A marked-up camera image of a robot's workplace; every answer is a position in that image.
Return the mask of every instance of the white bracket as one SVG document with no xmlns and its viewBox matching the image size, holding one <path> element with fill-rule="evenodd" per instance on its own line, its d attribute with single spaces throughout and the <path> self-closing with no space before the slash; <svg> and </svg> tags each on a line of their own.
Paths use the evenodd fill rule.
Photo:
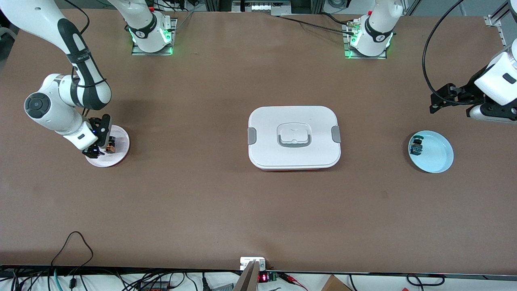
<svg viewBox="0 0 517 291">
<path fill-rule="evenodd" d="M 249 262 L 257 260 L 259 263 L 260 271 L 266 270 L 266 259 L 263 257 L 240 257 L 240 270 L 244 271 Z"/>
</svg>

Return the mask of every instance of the brown table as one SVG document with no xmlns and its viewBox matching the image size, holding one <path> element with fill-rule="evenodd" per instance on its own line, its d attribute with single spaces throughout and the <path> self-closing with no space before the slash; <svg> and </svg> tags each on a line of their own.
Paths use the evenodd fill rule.
<svg viewBox="0 0 517 291">
<path fill-rule="evenodd" d="M 260 255 L 278 270 L 517 274 L 516 128 L 468 119 L 465 107 L 429 114 L 420 60 L 437 18 L 403 17 L 387 60 L 347 60 L 336 33 L 261 13 L 194 13 L 173 56 L 137 57 L 116 11 L 87 12 L 84 38 L 113 90 L 90 115 L 109 113 L 129 132 L 129 156 L 95 168 L 25 116 L 25 97 L 70 64 L 21 33 L 0 80 L 2 264 L 48 264 L 79 230 L 98 266 L 225 269 Z M 463 85 L 500 49 L 481 18 L 449 18 L 429 48 L 430 78 Z M 249 114 L 281 105 L 336 113 L 334 167 L 251 164 Z M 454 146 L 444 173 L 408 162 L 409 136 L 425 129 Z M 58 263 L 86 257 L 76 237 Z"/>
</svg>

